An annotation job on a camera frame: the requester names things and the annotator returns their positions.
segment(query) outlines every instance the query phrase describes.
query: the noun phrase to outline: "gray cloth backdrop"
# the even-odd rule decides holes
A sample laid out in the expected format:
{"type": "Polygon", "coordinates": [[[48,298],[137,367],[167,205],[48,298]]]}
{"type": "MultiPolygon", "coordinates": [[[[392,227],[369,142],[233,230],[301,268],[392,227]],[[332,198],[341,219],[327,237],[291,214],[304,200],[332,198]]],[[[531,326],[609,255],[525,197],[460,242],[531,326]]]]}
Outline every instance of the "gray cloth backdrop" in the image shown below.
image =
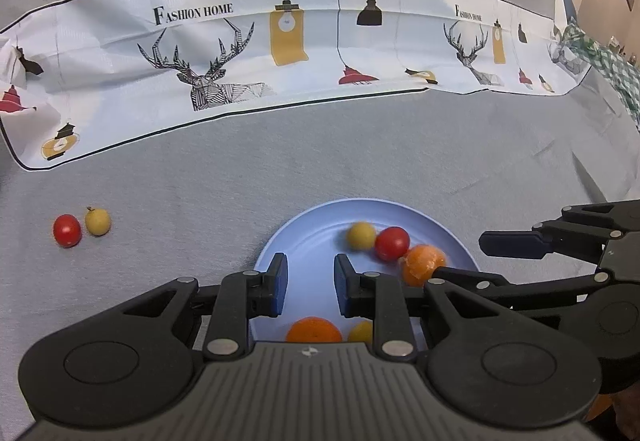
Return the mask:
{"type": "MultiPolygon", "coordinates": [[[[2,0],[0,25],[53,1],[2,0]]],[[[509,1],[553,15],[554,0],[509,1]]],[[[594,71],[557,98],[430,90],[232,116],[47,172],[21,170],[0,144],[0,439],[31,421],[16,374],[33,342],[180,275],[217,283],[320,202],[413,206],[514,282],[588,273],[559,256],[488,259],[478,236],[526,229],[566,204],[639,197],[639,145],[594,71]],[[109,209],[111,233],[56,247],[53,218],[88,204],[109,209]]]]}

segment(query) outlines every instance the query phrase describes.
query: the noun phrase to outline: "green checkered cloth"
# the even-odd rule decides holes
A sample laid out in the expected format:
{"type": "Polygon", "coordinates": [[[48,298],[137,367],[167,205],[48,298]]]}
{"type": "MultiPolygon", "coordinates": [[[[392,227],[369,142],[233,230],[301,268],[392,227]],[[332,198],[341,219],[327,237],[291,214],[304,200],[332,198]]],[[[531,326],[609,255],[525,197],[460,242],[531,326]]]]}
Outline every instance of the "green checkered cloth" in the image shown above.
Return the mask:
{"type": "Polygon", "coordinates": [[[591,64],[616,89],[620,101],[640,132],[640,71],[625,59],[588,37],[575,23],[562,34],[564,43],[578,58],[591,64]]]}

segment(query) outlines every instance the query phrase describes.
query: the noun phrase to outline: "silver screw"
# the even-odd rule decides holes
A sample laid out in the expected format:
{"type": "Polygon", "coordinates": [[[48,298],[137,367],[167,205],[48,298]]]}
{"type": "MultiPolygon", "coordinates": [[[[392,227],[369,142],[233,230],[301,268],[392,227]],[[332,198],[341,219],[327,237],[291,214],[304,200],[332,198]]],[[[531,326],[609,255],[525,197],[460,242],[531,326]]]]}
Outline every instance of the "silver screw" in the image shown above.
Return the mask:
{"type": "Polygon", "coordinates": [[[216,338],[207,344],[207,350],[213,355],[232,355],[239,347],[231,338],[216,338]]]}
{"type": "Polygon", "coordinates": [[[404,340],[389,340],[382,344],[382,351],[393,357],[408,356],[414,351],[414,346],[404,340]]]}

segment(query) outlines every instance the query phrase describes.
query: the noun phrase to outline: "plate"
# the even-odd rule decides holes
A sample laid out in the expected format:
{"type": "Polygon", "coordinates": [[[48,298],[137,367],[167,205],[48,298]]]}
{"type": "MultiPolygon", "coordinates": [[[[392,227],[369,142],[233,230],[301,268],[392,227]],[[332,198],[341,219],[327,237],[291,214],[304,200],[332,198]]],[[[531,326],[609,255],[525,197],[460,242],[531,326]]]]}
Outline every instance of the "plate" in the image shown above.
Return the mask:
{"type": "MultiPolygon", "coordinates": [[[[275,253],[285,253],[289,264],[289,283],[282,315],[251,320],[254,338],[259,341],[284,341],[290,326],[307,316],[326,318],[346,339],[362,318],[340,315],[334,288],[334,257],[349,256],[358,273],[380,271],[400,275],[398,263],[380,261],[373,251],[353,251],[345,240],[346,231],[357,221],[367,221],[376,231],[398,226],[404,228],[415,244],[433,244],[447,256],[449,267],[478,271],[478,265],[466,247],[443,225],[404,204],[382,199],[339,199],[325,202],[292,218],[264,246],[255,264],[267,271],[275,253]]],[[[418,348],[425,348],[418,318],[412,318],[418,348]]]]}

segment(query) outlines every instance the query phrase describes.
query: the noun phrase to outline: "white banner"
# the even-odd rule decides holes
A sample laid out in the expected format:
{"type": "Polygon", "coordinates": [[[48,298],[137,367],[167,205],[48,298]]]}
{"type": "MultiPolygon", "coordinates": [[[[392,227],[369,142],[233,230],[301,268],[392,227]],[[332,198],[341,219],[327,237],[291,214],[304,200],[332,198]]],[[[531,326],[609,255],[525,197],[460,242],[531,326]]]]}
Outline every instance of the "white banner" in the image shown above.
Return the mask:
{"type": "Polygon", "coordinates": [[[301,103],[561,95],[587,67],[565,66],[558,34],[502,0],[67,0],[0,32],[2,133],[23,167],[48,169],[301,103]]]}

